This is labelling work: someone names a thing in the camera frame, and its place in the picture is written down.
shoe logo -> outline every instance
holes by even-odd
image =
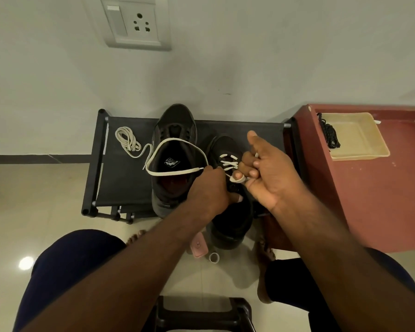
[[[180,162],[180,161],[175,161],[175,160],[173,160],[171,157],[169,157],[169,158],[165,161],[165,164],[166,164],[168,167],[173,168],[173,167],[175,167],[175,166],[176,166],[179,162]]]

foot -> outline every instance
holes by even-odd
[[[262,303],[269,304],[272,303],[272,301],[266,292],[265,273],[269,263],[275,261],[275,254],[272,249],[267,247],[267,243],[263,238],[255,243],[255,252],[257,254],[258,267],[260,268],[257,295]]]
[[[139,231],[137,234],[134,234],[133,236],[131,236],[127,242],[126,245],[132,245],[135,241],[137,241],[142,235],[144,235],[146,233],[146,231],[144,229],[142,229],[141,231]]]

dark baseboard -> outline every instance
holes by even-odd
[[[89,163],[90,155],[0,155],[0,164]]]

trousers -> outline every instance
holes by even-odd
[[[45,307],[125,247],[121,239],[92,229],[74,231],[58,239],[34,263],[13,331],[23,329]],[[415,292],[415,282],[398,262],[380,251],[368,251],[389,273]],[[309,312],[312,331],[339,331],[318,286],[300,258],[271,262],[265,282],[271,300]]]

laced shoelace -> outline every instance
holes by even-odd
[[[120,142],[122,148],[126,151],[126,153],[129,156],[131,156],[132,158],[141,157],[144,154],[146,148],[149,146],[149,155],[146,158],[145,165],[143,166],[143,170],[146,169],[147,173],[149,173],[149,175],[151,175],[151,176],[177,176],[177,175],[184,175],[184,174],[187,174],[187,173],[194,173],[194,172],[197,172],[197,171],[200,171],[200,170],[204,169],[204,167],[203,167],[203,168],[192,168],[192,169],[187,169],[187,170],[168,171],[168,172],[155,172],[155,171],[149,170],[149,166],[152,163],[152,161],[154,160],[155,156],[157,155],[158,150],[161,148],[161,146],[163,144],[165,144],[166,142],[169,142],[169,141],[180,141],[180,142],[184,142],[184,143],[187,143],[189,145],[192,145],[194,148],[196,148],[203,155],[203,157],[205,158],[205,161],[206,161],[206,165],[207,166],[209,165],[209,162],[207,161],[208,159],[206,157],[205,152],[203,150],[201,150],[199,147],[197,147],[196,145],[194,145],[194,144],[192,144],[192,143],[190,143],[186,140],[183,140],[183,139],[179,139],[179,138],[164,139],[163,141],[161,141],[159,143],[159,145],[157,145],[154,152],[152,152],[153,151],[153,146],[152,146],[151,143],[147,143],[143,147],[143,150],[142,150],[142,145],[137,141],[135,135],[132,132],[132,129],[129,128],[129,127],[120,127],[120,128],[118,128],[116,130],[116,139]],[[142,151],[138,156],[133,156],[133,154],[131,154],[131,151],[140,151],[140,150],[142,150]],[[232,162],[232,161],[222,161],[222,160],[220,160],[220,162],[223,163],[223,170],[225,172],[228,171],[228,170],[232,170],[232,169],[237,170],[238,169],[238,158],[236,156],[228,155],[228,154],[222,154],[220,156],[220,158],[224,158],[224,157],[227,157],[227,156],[229,156],[230,158],[232,158],[235,161]],[[229,177],[229,180],[232,183],[244,183],[246,180],[249,179],[249,178],[245,177],[244,175],[243,175],[243,177],[241,177],[238,180],[233,178],[232,175],[229,175],[227,173],[226,173],[226,175],[227,175],[227,177]]]

